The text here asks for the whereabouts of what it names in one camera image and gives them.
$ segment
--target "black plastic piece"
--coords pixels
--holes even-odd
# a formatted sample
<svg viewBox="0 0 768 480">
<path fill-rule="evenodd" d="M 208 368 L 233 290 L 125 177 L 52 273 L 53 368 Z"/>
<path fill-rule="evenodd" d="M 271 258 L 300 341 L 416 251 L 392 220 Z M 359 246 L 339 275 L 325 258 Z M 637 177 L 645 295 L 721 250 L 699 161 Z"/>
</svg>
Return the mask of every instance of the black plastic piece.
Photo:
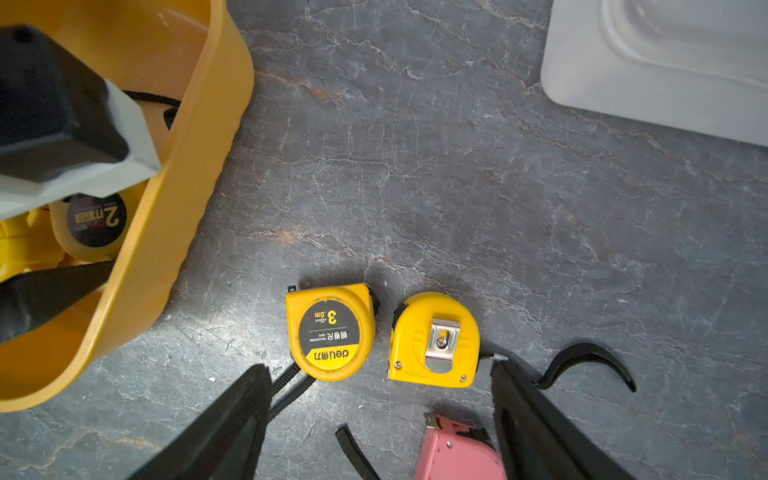
<svg viewBox="0 0 768 480">
<path fill-rule="evenodd" d="M 565 418 L 516 363 L 498 362 L 491 375 L 496 434 L 507 478 L 632 479 Z"/>
<path fill-rule="evenodd" d="M 403 312 L 406 311 L 406 308 L 408 308 L 407 305 L 404 303 L 400 303 L 400 305 L 395 309 L 395 312 L 393 313 L 393 320 L 392 320 L 392 331 L 395 331 L 395 327 L 397 326 L 397 321 L 400 319 L 400 316 Z"/>
<path fill-rule="evenodd" d="M 253 480 L 272 388 L 264 365 L 250 367 L 128 480 Z"/>
<path fill-rule="evenodd" d="M 373 305 L 373 316 L 379 315 L 379 308 L 381 308 L 381 301 L 379 301 L 379 296 L 376 295 L 376 292 L 374 292 L 371 287 L 368 287 L 368 293 L 371 295 L 371 304 Z"/>
<path fill-rule="evenodd" d="M 0 66 L 0 174 L 43 182 L 126 158 L 104 79 L 42 31 L 0 28 Z"/>
<path fill-rule="evenodd" d="M 0 283 L 0 343 L 45 325 L 109 280 L 114 262 L 20 273 Z"/>
<path fill-rule="evenodd" d="M 163 121 L 165 126 L 170 130 L 174 126 L 174 120 L 176 120 L 176 114 L 179 113 L 179 109 L 176 107 L 168 108 L 163 112 Z"/>
<path fill-rule="evenodd" d="M 629 369 L 613 353 L 591 342 L 577 343 L 558 353 L 549 364 L 549 368 L 547 368 L 544 375 L 540 379 L 535 380 L 534 384 L 539 389 L 548 389 L 565 370 L 579 363 L 586 362 L 603 363 L 610 366 L 624 380 L 629 390 L 632 392 L 637 391 L 637 383 L 634 382 Z"/>
<path fill-rule="evenodd" d="M 357 442 L 355 442 L 355 437 L 352 436 L 349 427 L 343 425 L 340 429 L 336 430 L 336 440 L 338 440 L 344 455 L 362 480 L 381 480 L 365 454 L 360 450 Z"/>
<path fill-rule="evenodd" d="M 480 443 L 485 443 L 487 446 L 495 450 L 493 446 L 493 441 L 491 440 L 491 436 L 488 434 L 488 430 L 486 429 L 470 428 L 467 432 L 456 432 L 456 435 L 460 437 L 465 437 L 467 439 L 472 439 Z"/>
</svg>

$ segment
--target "tape measure label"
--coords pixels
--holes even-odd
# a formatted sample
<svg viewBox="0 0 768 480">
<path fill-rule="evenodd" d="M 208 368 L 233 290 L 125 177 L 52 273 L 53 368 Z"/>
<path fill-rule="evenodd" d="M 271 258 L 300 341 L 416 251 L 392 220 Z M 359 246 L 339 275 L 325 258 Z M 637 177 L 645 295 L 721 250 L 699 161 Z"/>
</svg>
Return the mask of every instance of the tape measure label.
<svg viewBox="0 0 768 480">
<path fill-rule="evenodd" d="M 75 194 L 69 200 L 69 233 L 86 247 L 106 247 L 125 230 L 128 213 L 118 194 L 106 198 Z"/>
<path fill-rule="evenodd" d="M 299 343 L 314 366 L 334 370 L 352 361 L 360 344 L 360 326 L 347 305 L 323 300 L 312 305 L 301 319 Z"/>
</svg>

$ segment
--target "metal belt clip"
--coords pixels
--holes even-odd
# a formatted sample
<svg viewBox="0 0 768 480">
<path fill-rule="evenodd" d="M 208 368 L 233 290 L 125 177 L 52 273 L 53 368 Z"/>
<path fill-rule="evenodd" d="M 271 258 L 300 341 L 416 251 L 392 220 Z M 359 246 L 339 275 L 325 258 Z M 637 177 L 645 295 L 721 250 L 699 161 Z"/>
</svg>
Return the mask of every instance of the metal belt clip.
<svg viewBox="0 0 768 480">
<path fill-rule="evenodd" d="M 461 329 L 462 324 L 459 322 L 432 319 L 432 333 L 429 334 L 425 358 L 428 369 L 440 374 L 453 370 L 453 356 Z"/>
</svg>

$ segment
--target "yellow tape measure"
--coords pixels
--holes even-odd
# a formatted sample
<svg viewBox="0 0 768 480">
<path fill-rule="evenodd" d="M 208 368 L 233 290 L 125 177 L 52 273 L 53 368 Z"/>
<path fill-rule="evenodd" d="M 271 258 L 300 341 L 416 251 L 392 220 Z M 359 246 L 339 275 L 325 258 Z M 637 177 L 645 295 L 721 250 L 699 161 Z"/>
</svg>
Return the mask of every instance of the yellow tape measure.
<svg viewBox="0 0 768 480">
<path fill-rule="evenodd" d="M 371 353 L 378 308 L 364 283 L 301 291 L 288 287 L 288 333 L 296 363 L 326 382 L 351 376 Z"/>
<path fill-rule="evenodd" d="M 461 303 L 442 293 L 419 293 L 396 311 L 389 341 L 389 378 L 467 388 L 475 380 L 480 330 Z"/>
</svg>

